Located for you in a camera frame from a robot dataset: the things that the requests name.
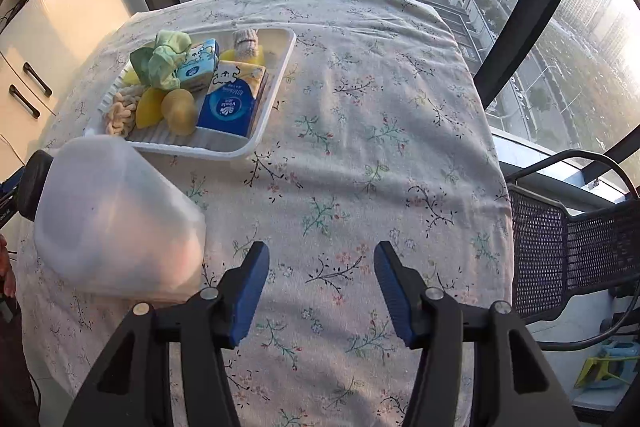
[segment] silver bolt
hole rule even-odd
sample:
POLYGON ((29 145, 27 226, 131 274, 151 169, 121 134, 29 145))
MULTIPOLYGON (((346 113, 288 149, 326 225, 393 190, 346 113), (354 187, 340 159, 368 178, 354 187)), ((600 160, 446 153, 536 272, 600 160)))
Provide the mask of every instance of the silver bolt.
POLYGON ((220 292, 218 292, 217 288, 204 288, 200 292, 200 298, 205 299, 206 301, 212 301, 213 299, 217 299, 220 292))
POLYGON ((149 305, 146 302, 139 302, 133 306, 134 315, 146 315, 149 312, 149 305))
POLYGON ((442 291, 440 288, 436 288, 436 286, 427 288, 424 294, 427 295, 427 298, 431 299, 432 301, 439 301, 444 297, 444 291, 442 291))
POLYGON ((495 301, 494 310, 496 310, 500 315, 506 315, 511 313, 511 305, 507 301, 495 301))

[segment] plastic jug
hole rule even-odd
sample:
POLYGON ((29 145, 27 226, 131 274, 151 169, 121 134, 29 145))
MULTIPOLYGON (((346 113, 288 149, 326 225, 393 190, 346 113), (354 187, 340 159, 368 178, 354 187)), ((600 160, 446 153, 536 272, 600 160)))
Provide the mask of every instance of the plastic jug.
POLYGON ((184 301, 200 288, 204 214, 122 138, 37 151, 17 206, 44 264, 77 289, 184 301))

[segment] tablecloth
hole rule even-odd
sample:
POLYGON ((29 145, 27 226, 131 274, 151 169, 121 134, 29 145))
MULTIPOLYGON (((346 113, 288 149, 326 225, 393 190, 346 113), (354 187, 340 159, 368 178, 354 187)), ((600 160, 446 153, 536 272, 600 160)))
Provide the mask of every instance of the tablecloth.
MULTIPOLYGON (((510 207, 489 126, 433 8, 195 0, 137 14, 90 59, 44 145, 82 134, 129 52, 158 30, 270 26, 292 28, 297 42, 256 152, 229 163, 145 157, 206 214, 203 286, 238 266, 252 241, 270 247, 249 335, 225 353, 242 424, 396 425, 420 354, 394 334, 375 245, 391 241, 406 266, 465 303, 510 300, 513 275, 510 207)), ((31 230, 23 226, 17 266, 24 333, 74 394, 133 302, 67 285, 37 257, 31 230)), ((177 351, 172 402, 183 426, 177 351)), ((469 355, 459 425, 470 405, 469 355)))

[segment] white plastic tray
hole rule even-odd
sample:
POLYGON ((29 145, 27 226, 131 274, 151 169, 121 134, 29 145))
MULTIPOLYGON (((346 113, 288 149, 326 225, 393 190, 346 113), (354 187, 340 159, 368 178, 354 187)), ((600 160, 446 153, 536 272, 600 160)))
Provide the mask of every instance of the white plastic tray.
MULTIPOLYGON (((233 33, 233 30, 226 32, 203 31, 189 33, 189 35, 194 44, 199 44, 206 39, 216 39, 222 52, 233 47, 233 33)), ((293 46, 296 44, 296 34, 288 28, 264 28, 258 29, 258 40, 264 49, 264 59, 269 76, 262 96, 258 100, 254 124, 248 138, 202 128, 196 128, 196 131, 190 136, 175 136, 169 131, 166 122, 162 120, 159 124, 146 129, 134 129, 127 137, 127 141, 140 151, 207 160, 231 160, 253 153, 262 140, 262 134, 267 127, 271 107, 275 102, 293 46)), ((92 115, 84 130, 85 136, 106 133, 104 115, 113 103, 113 95, 117 90, 125 87, 122 77, 131 68, 131 63, 128 62, 104 94, 95 114, 92 115)), ((198 113, 206 94, 206 89, 194 93, 198 113)))

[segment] green cloth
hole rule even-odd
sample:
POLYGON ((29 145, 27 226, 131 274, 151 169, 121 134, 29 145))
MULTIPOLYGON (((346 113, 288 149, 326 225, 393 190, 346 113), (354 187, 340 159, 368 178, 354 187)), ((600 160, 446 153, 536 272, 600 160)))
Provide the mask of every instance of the green cloth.
POLYGON ((144 86, 164 90, 178 89, 175 70, 184 64, 191 51, 191 37, 186 33, 160 30, 153 48, 138 48, 129 60, 144 86))

